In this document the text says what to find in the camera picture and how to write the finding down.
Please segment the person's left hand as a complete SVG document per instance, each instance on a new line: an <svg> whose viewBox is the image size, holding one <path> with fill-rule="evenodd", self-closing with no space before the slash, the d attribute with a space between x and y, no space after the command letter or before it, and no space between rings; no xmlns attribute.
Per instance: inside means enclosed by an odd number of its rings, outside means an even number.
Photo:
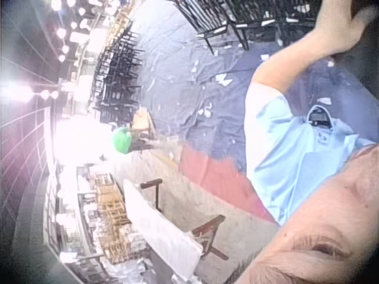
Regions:
<svg viewBox="0 0 379 284"><path fill-rule="evenodd" d="M350 50L361 39L367 26L379 16L373 5L352 15L353 0L323 0L314 30L313 53L319 58Z"/></svg>

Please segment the stack of black metal frames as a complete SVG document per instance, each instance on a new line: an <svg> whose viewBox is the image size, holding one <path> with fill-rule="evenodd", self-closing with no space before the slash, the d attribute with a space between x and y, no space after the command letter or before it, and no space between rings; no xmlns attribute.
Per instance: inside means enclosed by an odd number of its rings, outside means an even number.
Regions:
<svg viewBox="0 0 379 284"><path fill-rule="evenodd" d="M231 29L244 50L249 41L287 47L310 32L322 0L171 0L212 50L209 39Z"/></svg>

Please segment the scattered white paper scraps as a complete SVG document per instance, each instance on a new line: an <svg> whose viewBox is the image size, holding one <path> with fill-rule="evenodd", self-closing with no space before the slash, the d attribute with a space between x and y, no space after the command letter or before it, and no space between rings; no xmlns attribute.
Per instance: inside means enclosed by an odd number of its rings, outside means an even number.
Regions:
<svg viewBox="0 0 379 284"><path fill-rule="evenodd" d="M197 115L209 119L244 115L246 93L254 71L278 50L275 43L253 44L228 72L212 76L201 87L204 100ZM292 114L306 116L316 104L330 108L336 71L335 62L326 59L309 67L285 95Z"/></svg>

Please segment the blue floor tarp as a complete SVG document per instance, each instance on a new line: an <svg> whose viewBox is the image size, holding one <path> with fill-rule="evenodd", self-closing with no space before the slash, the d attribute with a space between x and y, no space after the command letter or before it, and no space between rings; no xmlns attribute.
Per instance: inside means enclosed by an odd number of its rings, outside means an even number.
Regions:
<svg viewBox="0 0 379 284"><path fill-rule="evenodd" d="M209 50L168 0L144 0L133 22L144 50L140 102L149 110L158 133L176 135L214 159L229 157L238 171L245 172L245 114L216 119L197 115L204 100L202 85L228 72L246 52L236 37L214 38ZM333 100L327 109L362 138L379 142L379 101L346 68L335 67Z"/></svg>

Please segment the red floor mat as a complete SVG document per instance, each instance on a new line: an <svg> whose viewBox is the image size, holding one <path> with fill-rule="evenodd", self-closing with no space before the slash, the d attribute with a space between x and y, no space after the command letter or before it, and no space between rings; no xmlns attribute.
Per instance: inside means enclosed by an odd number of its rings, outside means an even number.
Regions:
<svg viewBox="0 0 379 284"><path fill-rule="evenodd" d="M184 144L179 171L190 181L228 204L261 220L275 223L249 179L238 172L231 158L217 160L195 150L189 144Z"/></svg>

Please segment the light wooden crate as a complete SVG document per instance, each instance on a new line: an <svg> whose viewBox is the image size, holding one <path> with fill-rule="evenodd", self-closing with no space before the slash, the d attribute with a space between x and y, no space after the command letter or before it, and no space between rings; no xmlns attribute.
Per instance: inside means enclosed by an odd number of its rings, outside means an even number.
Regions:
<svg viewBox="0 0 379 284"><path fill-rule="evenodd" d="M140 107L133 116L131 128L149 135L150 138L155 137L155 126L145 107Z"/></svg>

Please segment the row of black metal racks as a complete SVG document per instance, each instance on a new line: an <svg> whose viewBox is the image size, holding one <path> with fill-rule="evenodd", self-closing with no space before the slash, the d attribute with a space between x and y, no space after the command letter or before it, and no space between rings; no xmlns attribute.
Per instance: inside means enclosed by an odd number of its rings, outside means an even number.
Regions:
<svg viewBox="0 0 379 284"><path fill-rule="evenodd" d="M137 84L137 71L144 50L137 48L139 34L132 31L132 26L129 18L115 22L97 59L89 108L103 124L130 123L138 105L134 95L142 88Z"/></svg>

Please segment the black metal stand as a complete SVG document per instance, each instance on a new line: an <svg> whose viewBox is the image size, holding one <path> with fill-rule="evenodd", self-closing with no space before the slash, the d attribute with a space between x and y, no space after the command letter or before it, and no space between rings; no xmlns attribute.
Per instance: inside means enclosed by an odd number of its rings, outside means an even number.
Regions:
<svg viewBox="0 0 379 284"><path fill-rule="evenodd" d="M159 211L162 212L162 210L159 207L159 186L163 183L162 179L154 179L150 180L145 183L140 184L141 189L148 189L148 188L155 188L155 208Z"/></svg>

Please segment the brown wooden sawhorse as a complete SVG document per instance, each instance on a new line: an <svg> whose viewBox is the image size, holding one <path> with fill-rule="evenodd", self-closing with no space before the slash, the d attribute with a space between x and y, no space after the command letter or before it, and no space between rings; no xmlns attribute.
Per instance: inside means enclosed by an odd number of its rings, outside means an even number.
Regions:
<svg viewBox="0 0 379 284"><path fill-rule="evenodd" d="M225 219L226 217L224 215L219 214L191 231L195 241L201 244L203 248L200 257L201 259L205 258L209 254L214 254L218 258L228 261L229 257L213 246L219 226Z"/></svg>

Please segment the white flat board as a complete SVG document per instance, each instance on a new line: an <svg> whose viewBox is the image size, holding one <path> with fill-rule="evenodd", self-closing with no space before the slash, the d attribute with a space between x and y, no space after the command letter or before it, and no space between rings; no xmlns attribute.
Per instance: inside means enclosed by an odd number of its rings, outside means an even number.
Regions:
<svg viewBox="0 0 379 284"><path fill-rule="evenodd" d="M137 185L125 179L123 191L127 217L136 230L176 275L190 280L202 256L202 245L152 207Z"/></svg>

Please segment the row of bright ceiling lamps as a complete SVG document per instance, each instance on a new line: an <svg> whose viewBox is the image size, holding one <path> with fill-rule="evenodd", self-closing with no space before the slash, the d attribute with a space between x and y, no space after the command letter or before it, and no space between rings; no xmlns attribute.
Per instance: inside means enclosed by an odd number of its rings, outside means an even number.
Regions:
<svg viewBox="0 0 379 284"><path fill-rule="evenodd" d="M121 8L123 0L47 0L57 16L55 34L62 41L58 60L65 62L75 48L91 41L99 22L113 17Z"/></svg>

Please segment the stack of light wooden frames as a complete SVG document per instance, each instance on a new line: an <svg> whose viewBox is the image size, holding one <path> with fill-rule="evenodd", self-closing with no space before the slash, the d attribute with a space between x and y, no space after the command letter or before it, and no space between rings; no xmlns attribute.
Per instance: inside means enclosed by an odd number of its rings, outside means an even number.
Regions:
<svg viewBox="0 0 379 284"><path fill-rule="evenodd" d="M144 237L135 229L126 212L121 190L109 174L94 176L97 213L94 240L111 264L149 257Z"/></svg>

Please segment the metal shelf with clutter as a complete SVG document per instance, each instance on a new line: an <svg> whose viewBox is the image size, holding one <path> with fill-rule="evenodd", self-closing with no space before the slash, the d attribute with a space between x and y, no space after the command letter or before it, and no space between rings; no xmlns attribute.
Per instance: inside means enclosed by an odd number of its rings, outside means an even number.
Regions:
<svg viewBox="0 0 379 284"><path fill-rule="evenodd" d="M75 169L49 168L44 194L43 242L74 284L119 284L105 269L85 224Z"/></svg>

